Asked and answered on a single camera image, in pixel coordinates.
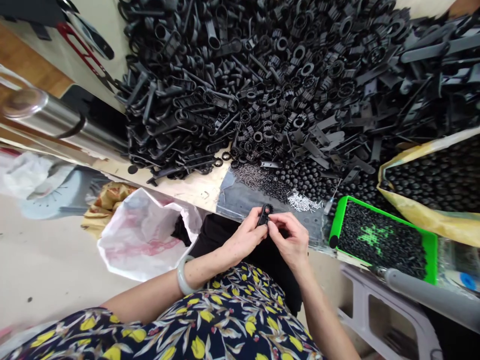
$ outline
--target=bracelet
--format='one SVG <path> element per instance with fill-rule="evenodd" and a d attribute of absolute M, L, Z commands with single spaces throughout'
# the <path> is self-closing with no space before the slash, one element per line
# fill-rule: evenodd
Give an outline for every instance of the bracelet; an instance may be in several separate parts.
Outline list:
<path fill-rule="evenodd" d="M 199 287 L 198 289 L 192 289 L 188 284 L 187 280 L 185 279 L 185 263 L 195 259 L 193 256 L 187 255 L 185 256 L 182 260 L 180 260 L 180 263 L 178 264 L 178 267 L 176 269 L 176 278 L 178 279 L 178 285 L 180 286 L 180 290 L 183 293 L 183 295 L 187 296 L 190 294 L 193 294 L 199 290 L 202 289 L 202 287 Z"/>

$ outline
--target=woman's right hand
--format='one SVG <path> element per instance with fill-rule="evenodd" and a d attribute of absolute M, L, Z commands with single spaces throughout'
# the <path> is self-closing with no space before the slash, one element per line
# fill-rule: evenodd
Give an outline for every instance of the woman's right hand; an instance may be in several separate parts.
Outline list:
<path fill-rule="evenodd" d="M 309 265 L 309 231 L 291 212 L 270 214 L 268 217 L 269 235 L 288 267 L 296 275 Z M 286 229 L 290 236 L 285 239 L 279 229 Z"/>

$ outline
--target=gray tube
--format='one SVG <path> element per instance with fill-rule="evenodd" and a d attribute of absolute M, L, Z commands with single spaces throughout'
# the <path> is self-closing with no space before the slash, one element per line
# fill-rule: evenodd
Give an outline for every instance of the gray tube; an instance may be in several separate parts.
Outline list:
<path fill-rule="evenodd" d="M 388 269 L 384 277 L 387 285 L 397 293 L 480 334 L 480 300 L 434 286 L 394 268 Z"/>

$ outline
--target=woman's arm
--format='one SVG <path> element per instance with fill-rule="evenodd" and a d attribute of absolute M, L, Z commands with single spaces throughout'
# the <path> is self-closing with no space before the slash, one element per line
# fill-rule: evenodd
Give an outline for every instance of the woman's arm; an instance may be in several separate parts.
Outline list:
<path fill-rule="evenodd" d="M 318 348 L 331 360 L 360 359 L 310 264 L 294 275 L 300 286 L 308 330 Z"/>
<path fill-rule="evenodd" d="M 308 330 L 315 344 L 330 360 L 360 359 L 315 279 L 308 259 L 309 232 L 290 212 L 271 214 L 269 217 L 270 237 L 300 286 Z M 285 239 L 279 227 L 286 228 L 290 237 Z"/>
<path fill-rule="evenodd" d="M 267 226 L 256 227 L 261 211 L 261 207 L 254 207 L 222 247 L 185 264 L 185 280 L 190 288 L 198 289 L 217 274 L 237 265 L 267 236 Z M 183 297 L 177 269 L 174 269 L 114 296 L 101 307 L 113 312 L 123 323 L 147 324 Z"/>
<path fill-rule="evenodd" d="M 184 273 L 192 289 L 202 287 L 215 275 L 227 270 L 221 248 L 185 264 Z M 101 305 L 114 313 L 122 323 L 155 321 L 174 302 L 184 297 L 177 280 L 177 269 L 137 285 Z"/>

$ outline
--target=woman's left hand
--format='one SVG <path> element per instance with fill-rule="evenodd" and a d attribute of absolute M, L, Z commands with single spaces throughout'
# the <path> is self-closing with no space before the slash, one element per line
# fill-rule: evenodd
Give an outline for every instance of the woman's left hand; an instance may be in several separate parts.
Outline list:
<path fill-rule="evenodd" d="M 257 226 L 261 207 L 254 207 L 238 229 L 219 249 L 225 257 L 226 269 L 229 269 L 247 257 L 260 242 L 267 237 L 267 225 Z"/>

